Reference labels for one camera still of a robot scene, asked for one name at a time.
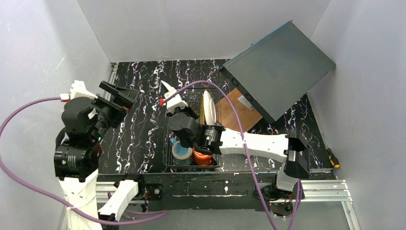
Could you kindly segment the white plate green rim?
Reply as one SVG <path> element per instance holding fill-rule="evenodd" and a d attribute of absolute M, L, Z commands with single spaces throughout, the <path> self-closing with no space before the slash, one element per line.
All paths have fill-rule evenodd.
<path fill-rule="evenodd" d="M 164 98 L 167 99 L 169 97 L 171 97 L 174 93 L 177 92 L 177 90 L 172 87 L 171 85 L 169 85 L 167 82 L 161 80 L 160 81 L 162 83 L 162 85 L 166 88 L 167 92 L 164 93 Z"/>

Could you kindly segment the orange ceramic mug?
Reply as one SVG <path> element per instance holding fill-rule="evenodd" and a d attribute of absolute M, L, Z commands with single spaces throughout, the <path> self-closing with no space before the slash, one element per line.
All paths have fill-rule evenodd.
<path fill-rule="evenodd" d="M 205 155 L 200 152 L 193 150 L 193 159 L 195 164 L 200 166 L 208 166 L 212 164 L 212 156 Z"/>

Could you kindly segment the blue butterfly mug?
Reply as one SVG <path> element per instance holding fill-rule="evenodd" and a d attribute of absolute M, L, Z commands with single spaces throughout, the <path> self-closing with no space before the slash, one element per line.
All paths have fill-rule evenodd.
<path fill-rule="evenodd" d="M 193 162 L 192 148 L 185 148 L 180 144 L 179 140 L 171 138 L 170 152 L 173 157 L 173 164 L 176 166 L 189 166 Z"/>

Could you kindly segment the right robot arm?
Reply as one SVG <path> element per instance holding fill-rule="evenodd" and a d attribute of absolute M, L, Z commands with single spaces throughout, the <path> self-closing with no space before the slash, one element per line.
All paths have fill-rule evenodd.
<path fill-rule="evenodd" d="M 178 139 L 172 147 L 181 147 L 181 159 L 186 158 L 187 153 L 194 160 L 197 159 L 197 153 L 208 157 L 243 154 L 247 158 L 259 156 L 273 159 L 282 164 L 275 181 L 278 191 L 291 192 L 298 180 L 310 177 L 310 145 L 294 129 L 287 134 L 261 135 L 241 133 L 211 123 L 201 125 L 197 121 L 198 116 L 190 108 L 178 109 L 167 116 L 168 128 Z"/>

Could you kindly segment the yellow patterned plate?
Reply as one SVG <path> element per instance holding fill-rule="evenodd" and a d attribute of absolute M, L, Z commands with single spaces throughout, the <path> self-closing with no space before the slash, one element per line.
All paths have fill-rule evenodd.
<path fill-rule="evenodd" d="M 200 118 L 199 118 L 199 123 L 200 125 L 205 125 L 205 115 L 204 115 L 204 94 L 201 94 L 201 99 L 200 99 Z"/>

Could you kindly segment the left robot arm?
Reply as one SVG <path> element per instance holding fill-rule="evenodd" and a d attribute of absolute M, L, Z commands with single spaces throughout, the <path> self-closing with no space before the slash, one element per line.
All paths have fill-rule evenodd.
<path fill-rule="evenodd" d="M 113 97 L 111 101 L 86 89 L 75 80 L 62 113 L 64 128 L 56 139 L 54 168 L 70 203 L 67 210 L 70 230 L 117 230 L 125 209 L 145 189 L 142 175 L 126 174 L 116 182 L 117 189 L 102 208 L 97 207 L 96 183 L 100 142 L 111 128 L 117 128 L 134 105 L 139 90 L 113 86 L 102 81 L 99 87 Z"/>

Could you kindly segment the white plate red pattern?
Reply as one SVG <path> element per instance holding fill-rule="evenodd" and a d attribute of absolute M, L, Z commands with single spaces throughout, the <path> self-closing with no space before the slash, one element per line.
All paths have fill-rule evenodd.
<path fill-rule="evenodd" d="M 203 111 L 206 124 L 214 126 L 217 121 L 215 103 L 208 91 L 203 93 Z"/>

